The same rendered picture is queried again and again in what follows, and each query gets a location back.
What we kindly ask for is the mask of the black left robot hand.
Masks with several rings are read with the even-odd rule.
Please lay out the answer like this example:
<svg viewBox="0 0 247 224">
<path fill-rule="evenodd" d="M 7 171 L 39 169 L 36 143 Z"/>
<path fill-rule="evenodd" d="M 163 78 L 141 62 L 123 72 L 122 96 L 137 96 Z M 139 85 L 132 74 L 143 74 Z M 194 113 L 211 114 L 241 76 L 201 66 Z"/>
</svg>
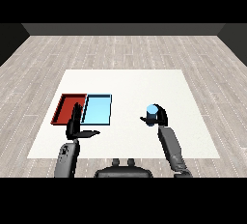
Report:
<svg viewBox="0 0 247 224">
<path fill-rule="evenodd" d="M 82 106 L 76 102 L 73 106 L 71 118 L 67 123 L 66 136 L 68 140 L 74 140 L 78 138 L 91 138 L 94 135 L 99 134 L 97 130 L 80 130 L 80 120 L 82 115 Z"/>
</svg>

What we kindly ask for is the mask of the red shallow open box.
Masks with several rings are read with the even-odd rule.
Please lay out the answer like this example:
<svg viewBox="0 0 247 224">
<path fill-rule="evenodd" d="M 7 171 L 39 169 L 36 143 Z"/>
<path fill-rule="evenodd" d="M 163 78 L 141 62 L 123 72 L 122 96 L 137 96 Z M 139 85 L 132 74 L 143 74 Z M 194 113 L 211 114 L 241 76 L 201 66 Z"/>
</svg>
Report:
<svg viewBox="0 0 247 224">
<path fill-rule="evenodd" d="M 75 103 L 84 106 L 86 94 L 62 94 L 56 110 L 54 112 L 51 124 L 54 126 L 65 126 L 71 118 Z"/>
</svg>

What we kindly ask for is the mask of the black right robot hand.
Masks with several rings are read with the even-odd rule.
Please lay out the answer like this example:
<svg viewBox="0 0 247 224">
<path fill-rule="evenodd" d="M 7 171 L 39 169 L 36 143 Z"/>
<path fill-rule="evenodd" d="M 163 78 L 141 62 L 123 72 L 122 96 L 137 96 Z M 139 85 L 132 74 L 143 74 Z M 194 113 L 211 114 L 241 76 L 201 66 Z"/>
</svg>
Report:
<svg viewBox="0 0 247 224">
<path fill-rule="evenodd" d="M 167 116 L 166 110 L 163 107 L 161 107 L 159 104 L 155 103 L 154 105 L 158 108 L 155 124 L 159 126 L 167 126 L 168 116 Z M 141 120 L 147 123 L 147 114 L 145 117 L 141 117 Z"/>
</svg>

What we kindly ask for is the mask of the dark grey robot body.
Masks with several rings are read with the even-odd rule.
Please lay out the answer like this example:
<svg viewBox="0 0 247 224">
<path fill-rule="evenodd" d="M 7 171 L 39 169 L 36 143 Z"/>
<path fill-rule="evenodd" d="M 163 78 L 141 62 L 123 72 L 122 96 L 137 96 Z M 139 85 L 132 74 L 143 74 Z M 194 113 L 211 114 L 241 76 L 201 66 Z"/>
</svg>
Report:
<svg viewBox="0 0 247 224">
<path fill-rule="evenodd" d="M 152 173 L 137 167 L 133 158 L 127 160 L 126 166 L 121 166 L 120 160 L 114 158 L 110 167 L 96 171 L 95 178 L 152 178 Z"/>
</svg>

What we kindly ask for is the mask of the small blue can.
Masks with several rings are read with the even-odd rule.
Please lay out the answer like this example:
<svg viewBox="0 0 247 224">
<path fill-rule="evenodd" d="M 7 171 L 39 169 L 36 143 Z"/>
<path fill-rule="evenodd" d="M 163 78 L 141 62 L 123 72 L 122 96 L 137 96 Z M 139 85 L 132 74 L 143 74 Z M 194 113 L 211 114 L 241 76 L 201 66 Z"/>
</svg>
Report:
<svg viewBox="0 0 247 224">
<path fill-rule="evenodd" d="M 154 126 L 157 117 L 158 108 L 151 104 L 147 107 L 147 125 Z"/>
</svg>

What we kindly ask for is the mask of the light blue shallow open box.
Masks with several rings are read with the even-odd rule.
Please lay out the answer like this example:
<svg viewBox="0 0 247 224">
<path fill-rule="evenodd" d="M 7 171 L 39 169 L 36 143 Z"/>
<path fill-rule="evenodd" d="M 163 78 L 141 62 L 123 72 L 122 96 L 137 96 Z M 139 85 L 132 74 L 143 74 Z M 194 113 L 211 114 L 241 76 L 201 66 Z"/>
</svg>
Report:
<svg viewBox="0 0 247 224">
<path fill-rule="evenodd" d="M 83 107 L 82 126 L 109 126 L 112 96 L 110 94 L 88 94 Z"/>
</svg>

